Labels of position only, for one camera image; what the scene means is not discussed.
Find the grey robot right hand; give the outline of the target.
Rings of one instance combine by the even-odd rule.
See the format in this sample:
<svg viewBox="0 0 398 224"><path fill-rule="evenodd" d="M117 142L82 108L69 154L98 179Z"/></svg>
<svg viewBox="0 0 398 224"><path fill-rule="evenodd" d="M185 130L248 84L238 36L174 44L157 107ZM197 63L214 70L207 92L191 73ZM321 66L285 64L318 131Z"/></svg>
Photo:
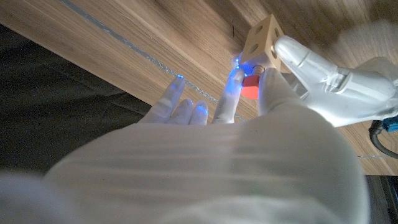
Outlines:
<svg viewBox="0 0 398 224"><path fill-rule="evenodd" d="M177 77L136 124L67 155L44 176L1 174L2 223L368 223L366 179L344 137L276 69L259 115L233 123L241 70L217 120L171 116Z"/></svg>

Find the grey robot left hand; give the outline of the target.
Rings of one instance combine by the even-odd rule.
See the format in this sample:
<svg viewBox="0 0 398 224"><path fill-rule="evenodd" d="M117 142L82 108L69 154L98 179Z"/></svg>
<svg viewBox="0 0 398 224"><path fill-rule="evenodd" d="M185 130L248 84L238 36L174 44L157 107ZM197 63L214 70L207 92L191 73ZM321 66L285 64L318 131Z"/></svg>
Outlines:
<svg viewBox="0 0 398 224"><path fill-rule="evenodd" d="M296 94L334 127L397 116L397 65L389 59L342 68L287 35L274 48Z"/></svg>

